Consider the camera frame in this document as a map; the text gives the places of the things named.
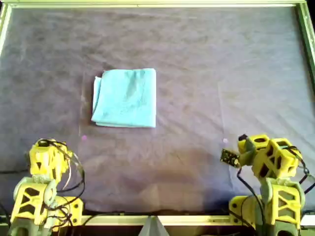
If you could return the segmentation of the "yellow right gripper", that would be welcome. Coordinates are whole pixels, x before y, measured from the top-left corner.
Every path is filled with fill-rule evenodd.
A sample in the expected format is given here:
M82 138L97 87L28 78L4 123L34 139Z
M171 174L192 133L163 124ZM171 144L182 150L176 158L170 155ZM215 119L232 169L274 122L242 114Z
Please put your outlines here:
M265 134L248 136L243 134L238 138L239 161L253 161L257 152L265 149L269 142Z

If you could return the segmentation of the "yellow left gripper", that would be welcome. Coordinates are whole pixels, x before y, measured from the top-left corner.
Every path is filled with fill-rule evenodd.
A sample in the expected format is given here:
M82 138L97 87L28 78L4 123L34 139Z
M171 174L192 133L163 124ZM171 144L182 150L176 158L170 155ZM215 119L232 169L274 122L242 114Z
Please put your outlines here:
M73 157L73 151L69 150L66 145L51 144L51 146L54 149L53 161L55 167L61 174L66 173Z

